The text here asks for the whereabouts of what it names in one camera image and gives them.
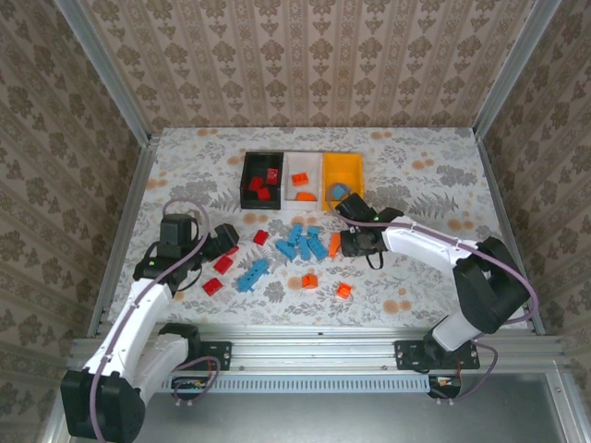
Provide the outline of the long blue lego assembly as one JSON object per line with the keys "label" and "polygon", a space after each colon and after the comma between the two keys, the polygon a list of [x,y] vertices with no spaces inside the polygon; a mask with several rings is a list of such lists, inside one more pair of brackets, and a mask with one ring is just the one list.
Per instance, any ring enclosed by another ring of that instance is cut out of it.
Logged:
{"label": "long blue lego assembly", "polygon": [[265,274],[269,273],[269,262],[266,259],[256,260],[248,271],[236,281],[240,293],[253,292],[254,285]]}

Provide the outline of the yellow plastic bin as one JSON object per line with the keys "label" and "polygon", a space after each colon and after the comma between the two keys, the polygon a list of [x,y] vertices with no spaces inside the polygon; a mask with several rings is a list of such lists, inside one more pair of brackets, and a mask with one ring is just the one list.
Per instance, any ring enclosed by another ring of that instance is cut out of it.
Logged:
{"label": "yellow plastic bin", "polygon": [[326,192],[334,183],[342,183],[363,197],[365,180],[363,174],[363,157],[360,153],[325,152],[322,157],[322,191],[321,206],[328,210]]}

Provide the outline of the floral white tablecloth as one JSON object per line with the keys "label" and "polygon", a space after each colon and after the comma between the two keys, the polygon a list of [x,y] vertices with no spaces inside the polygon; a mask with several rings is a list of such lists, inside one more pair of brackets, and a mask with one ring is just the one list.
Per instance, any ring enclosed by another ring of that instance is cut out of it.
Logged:
{"label": "floral white tablecloth", "polygon": [[[408,256],[335,257],[289,261],[275,247],[295,223],[320,228],[327,245],[343,229],[322,211],[244,210],[239,187],[248,151],[351,152],[363,157],[365,201],[392,207],[413,220],[462,239],[500,233],[476,141],[468,128],[177,128],[160,138],[108,317],[121,311],[136,264],[157,240],[165,211],[193,213],[201,203],[211,223],[230,223],[239,237],[233,266],[213,296],[202,284],[212,265],[194,273],[160,315],[161,321],[264,326],[417,327],[427,329],[455,311],[452,279]],[[256,245],[258,230],[269,233]],[[259,259],[269,273],[240,293],[236,281]],[[316,289],[301,279],[318,276]],[[336,295],[352,287],[347,299]]]}

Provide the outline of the black plastic bin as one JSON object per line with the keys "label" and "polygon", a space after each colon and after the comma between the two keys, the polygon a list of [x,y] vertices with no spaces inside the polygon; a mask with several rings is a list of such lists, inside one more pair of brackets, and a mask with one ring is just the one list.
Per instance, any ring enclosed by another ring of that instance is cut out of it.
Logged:
{"label": "black plastic bin", "polygon": [[[280,179],[277,186],[269,186],[266,184],[266,173],[269,168],[276,168],[279,170]],[[265,184],[263,187],[267,187],[270,190],[270,200],[259,200],[257,192],[251,192],[247,189],[253,176],[260,176],[264,179]],[[279,210],[282,206],[282,176],[282,152],[248,151],[245,154],[239,187],[241,208],[245,210]]]}

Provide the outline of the white plastic bin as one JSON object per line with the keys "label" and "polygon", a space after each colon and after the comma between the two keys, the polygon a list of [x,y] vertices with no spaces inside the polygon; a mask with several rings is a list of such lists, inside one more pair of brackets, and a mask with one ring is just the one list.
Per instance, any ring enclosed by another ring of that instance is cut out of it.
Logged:
{"label": "white plastic bin", "polygon": [[[308,183],[296,186],[293,176],[306,174]],[[313,151],[288,151],[283,156],[282,208],[294,211],[321,209],[322,154]],[[314,200],[298,200],[298,193],[308,193]]]}

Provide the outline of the grey metal lower shelf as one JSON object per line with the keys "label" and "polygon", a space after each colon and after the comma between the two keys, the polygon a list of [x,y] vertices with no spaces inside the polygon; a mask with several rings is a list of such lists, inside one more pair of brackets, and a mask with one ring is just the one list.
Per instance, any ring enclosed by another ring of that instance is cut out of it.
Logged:
{"label": "grey metal lower shelf", "polygon": [[497,375],[449,404],[415,393],[155,396],[135,443],[591,443],[572,380]]}

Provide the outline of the aluminium side frame rail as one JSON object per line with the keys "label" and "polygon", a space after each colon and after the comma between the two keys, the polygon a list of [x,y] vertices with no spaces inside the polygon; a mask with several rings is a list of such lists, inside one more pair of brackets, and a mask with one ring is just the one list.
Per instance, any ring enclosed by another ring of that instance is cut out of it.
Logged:
{"label": "aluminium side frame rail", "polygon": [[[499,222],[499,229],[502,234],[502,238],[507,245],[508,250],[512,254],[513,260],[517,265],[518,269],[522,272],[522,274],[528,278],[527,272],[525,270],[524,262],[522,261],[522,257],[518,248],[518,245],[515,241],[513,235],[513,229],[509,221],[509,217],[507,215],[506,209],[504,207],[504,203],[502,200],[502,195],[493,172],[493,168],[491,166],[488,153],[485,147],[484,142],[482,139],[477,135],[474,134],[476,145],[478,148],[478,152],[480,155],[480,159],[484,169],[484,175],[486,176],[488,182],[489,192],[492,198],[493,206],[495,208],[498,222]],[[536,335],[545,335],[546,331],[543,326],[541,317],[539,315],[539,308],[536,308],[535,311],[532,311],[534,308],[534,303],[529,300],[527,304],[527,309],[525,310],[526,314],[532,313],[533,316],[528,320],[528,323],[531,325],[532,331],[535,332]]]}
{"label": "aluminium side frame rail", "polygon": [[124,265],[128,245],[132,237],[139,207],[150,178],[151,167],[155,161],[156,151],[160,143],[160,135],[152,135],[146,147],[139,153],[125,206],[121,214],[114,245],[105,269],[103,281],[93,310],[87,336],[94,338],[101,333],[104,315],[108,314],[110,304],[115,295],[121,270]]}

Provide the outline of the aluminium front frame beam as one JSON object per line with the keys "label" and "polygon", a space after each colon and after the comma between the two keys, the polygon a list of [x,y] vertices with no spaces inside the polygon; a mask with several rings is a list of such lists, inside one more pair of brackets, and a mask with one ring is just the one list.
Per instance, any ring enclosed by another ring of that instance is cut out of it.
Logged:
{"label": "aluminium front frame beam", "polygon": [[[229,341],[230,372],[238,374],[378,374],[396,371],[394,344],[426,331],[394,327],[240,326],[200,324],[204,341]],[[565,370],[558,338],[528,329],[502,329],[479,343],[497,350],[495,374]]]}

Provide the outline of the aluminium corner frame post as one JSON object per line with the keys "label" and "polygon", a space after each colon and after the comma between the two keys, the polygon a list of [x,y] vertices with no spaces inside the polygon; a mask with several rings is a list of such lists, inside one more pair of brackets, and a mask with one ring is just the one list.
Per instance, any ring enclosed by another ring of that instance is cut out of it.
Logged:
{"label": "aluminium corner frame post", "polygon": [[80,0],[55,0],[69,28],[78,39],[82,50],[89,58],[128,128],[142,148],[149,145],[151,132],[142,116],[130,88],[126,85],[115,65],[114,58],[108,54],[106,45],[92,25]]}
{"label": "aluminium corner frame post", "polygon": [[561,0],[536,0],[476,117],[476,139],[482,140],[490,130],[560,3]]}

